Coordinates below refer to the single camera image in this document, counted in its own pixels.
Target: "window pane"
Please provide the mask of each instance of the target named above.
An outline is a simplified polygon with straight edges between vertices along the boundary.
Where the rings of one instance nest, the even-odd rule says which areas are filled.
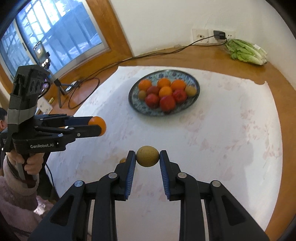
[[[17,35],[13,23],[0,41],[0,54],[12,76],[15,76],[19,66],[33,64]]]
[[[102,43],[82,0],[33,0],[17,21],[29,48],[42,41],[53,73]]]

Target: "silver bolt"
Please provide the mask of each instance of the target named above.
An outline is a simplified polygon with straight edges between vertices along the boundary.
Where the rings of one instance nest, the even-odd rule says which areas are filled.
[[[117,178],[117,174],[115,172],[112,172],[108,175],[109,178],[114,179]]]
[[[83,185],[83,181],[76,181],[76,182],[74,183],[74,185],[75,185],[76,187],[81,187],[81,186]]]
[[[221,186],[221,183],[219,182],[219,181],[213,181],[212,182],[212,185],[214,186],[214,187],[220,187]]]
[[[184,172],[179,172],[179,173],[178,173],[178,177],[179,177],[179,178],[186,178],[186,177],[187,177],[187,174],[184,173]]]

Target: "hand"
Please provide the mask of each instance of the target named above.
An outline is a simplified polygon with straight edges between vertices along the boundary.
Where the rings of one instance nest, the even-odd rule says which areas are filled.
[[[23,159],[22,155],[16,153],[15,150],[12,150],[11,152],[7,152],[6,155],[8,157],[9,162],[14,166],[17,163],[20,163],[20,164],[25,163],[25,160]],[[27,164],[25,165],[25,171],[29,175],[37,175],[40,172],[40,170],[42,169],[43,156],[44,156],[44,153],[37,153],[28,158]]]

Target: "wooden table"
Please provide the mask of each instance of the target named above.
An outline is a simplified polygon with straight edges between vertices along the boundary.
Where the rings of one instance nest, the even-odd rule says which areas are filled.
[[[196,68],[251,79],[257,84],[263,84],[267,81],[277,106],[283,141],[281,188],[274,214],[266,230],[271,240],[277,240],[296,213],[296,91],[284,76],[270,63],[265,66],[254,66],[233,61],[221,46],[193,46],[177,54],[128,61],[124,65]],[[115,70],[116,67],[101,73],[99,75],[100,80],[105,81]],[[95,86],[95,80],[83,84],[73,97],[72,105],[84,99]],[[52,113],[73,114],[77,109],[69,110],[66,100],[62,109],[55,105]]]

